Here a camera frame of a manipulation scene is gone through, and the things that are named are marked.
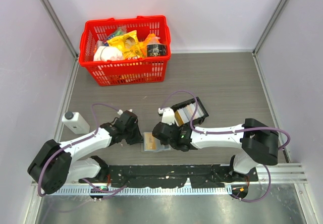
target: packaged food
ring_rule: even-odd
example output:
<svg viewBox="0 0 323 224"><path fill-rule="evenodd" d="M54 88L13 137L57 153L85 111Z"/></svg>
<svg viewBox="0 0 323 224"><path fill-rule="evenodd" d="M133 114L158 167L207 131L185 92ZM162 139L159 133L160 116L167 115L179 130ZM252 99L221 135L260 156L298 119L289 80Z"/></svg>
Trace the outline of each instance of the packaged food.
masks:
<svg viewBox="0 0 323 224"><path fill-rule="evenodd" d="M94 57L93 61L117 61L123 60L122 52L114 46L100 46Z"/></svg>
<svg viewBox="0 0 323 224"><path fill-rule="evenodd" d="M127 33L127 27L121 26L119 27L114 33L111 33L107 38L103 41L104 46L109 46L108 42L110 39L116 37L116 36L122 36Z"/></svg>
<svg viewBox="0 0 323 224"><path fill-rule="evenodd" d="M166 56L167 50L164 44L147 45L147 57Z"/></svg>
<svg viewBox="0 0 323 224"><path fill-rule="evenodd" d="M100 47L100 46L104 46L103 42L98 40L95 44L95 47L94 47L94 54L96 53L97 49Z"/></svg>
<svg viewBox="0 0 323 224"><path fill-rule="evenodd" d="M139 59L144 57L140 50L136 30L122 36L116 36L107 42L109 46L115 46L122 51L124 59Z"/></svg>
<svg viewBox="0 0 323 224"><path fill-rule="evenodd" d="M143 133L143 151L144 152L161 152L171 150L170 145L162 145L160 140L154 138L151 132Z"/></svg>
<svg viewBox="0 0 323 224"><path fill-rule="evenodd" d="M150 44L160 44L159 37L157 37L154 33L150 33L146 39L139 43L141 52L146 57L147 56L147 45Z"/></svg>

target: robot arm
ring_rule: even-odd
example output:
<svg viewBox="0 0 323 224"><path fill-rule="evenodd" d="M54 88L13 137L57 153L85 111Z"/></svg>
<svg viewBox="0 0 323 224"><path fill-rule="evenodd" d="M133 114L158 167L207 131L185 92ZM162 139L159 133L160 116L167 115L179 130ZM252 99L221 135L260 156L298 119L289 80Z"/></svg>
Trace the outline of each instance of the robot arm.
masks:
<svg viewBox="0 0 323 224"><path fill-rule="evenodd" d="M231 159L232 173L246 175L258 164L276 165L278 163L278 133L275 131L239 132L245 128L266 127L255 119L246 119L244 124L227 128L202 128L193 131L189 125L178 126L171 108L158 110L163 114L152 135L161 144L169 144L176 150L189 151L205 147L233 147L243 151ZM230 132L228 134L207 134L207 132Z"/></svg>
<svg viewBox="0 0 323 224"><path fill-rule="evenodd" d="M114 123L102 124L95 131L77 139L56 143L47 141L36 155L28 168L28 174L38 183L40 173L47 160L58 150L71 146L62 151L47 167L42 189L46 194L56 192L65 182L90 178L91 181L104 182L109 174L108 165L99 157L92 156L79 160L101 148L112 146L123 139L129 145L142 143L143 138L138 127L138 118L131 111L125 111Z"/></svg>

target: yellow snack bag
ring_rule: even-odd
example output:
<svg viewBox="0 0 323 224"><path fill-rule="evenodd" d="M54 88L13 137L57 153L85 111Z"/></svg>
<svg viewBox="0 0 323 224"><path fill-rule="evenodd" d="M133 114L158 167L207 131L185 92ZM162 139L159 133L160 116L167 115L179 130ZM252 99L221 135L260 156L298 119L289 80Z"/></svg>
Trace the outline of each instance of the yellow snack bag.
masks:
<svg viewBox="0 0 323 224"><path fill-rule="evenodd" d="M122 36L115 36L107 41L109 46L115 46L122 51L124 59L143 58L143 54L139 47L137 31L131 31Z"/></svg>

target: red plastic shopping basket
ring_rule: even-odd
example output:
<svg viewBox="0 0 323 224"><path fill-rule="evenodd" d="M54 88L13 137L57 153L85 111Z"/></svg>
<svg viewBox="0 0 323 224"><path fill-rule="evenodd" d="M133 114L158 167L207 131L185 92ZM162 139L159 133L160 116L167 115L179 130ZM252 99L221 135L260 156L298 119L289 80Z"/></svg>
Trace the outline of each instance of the red plastic shopping basket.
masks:
<svg viewBox="0 0 323 224"><path fill-rule="evenodd" d="M139 41L149 33L160 37L166 45L167 55L122 61L93 61L94 47L98 40L104 40L118 27L127 31L137 30ZM167 61L171 58L171 36L165 16L138 16L134 19L88 21L80 43L79 63L85 67L100 86L162 82L165 78Z"/></svg>

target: white bottle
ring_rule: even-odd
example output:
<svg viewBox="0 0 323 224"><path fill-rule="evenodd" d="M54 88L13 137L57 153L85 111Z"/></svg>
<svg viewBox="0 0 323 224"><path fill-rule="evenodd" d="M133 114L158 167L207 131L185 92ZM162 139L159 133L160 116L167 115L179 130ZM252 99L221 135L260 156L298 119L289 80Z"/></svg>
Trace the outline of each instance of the white bottle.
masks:
<svg viewBox="0 0 323 224"><path fill-rule="evenodd" d="M66 112L62 117L62 122L75 134L87 134L90 132L90 125L78 112Z"/></svg>

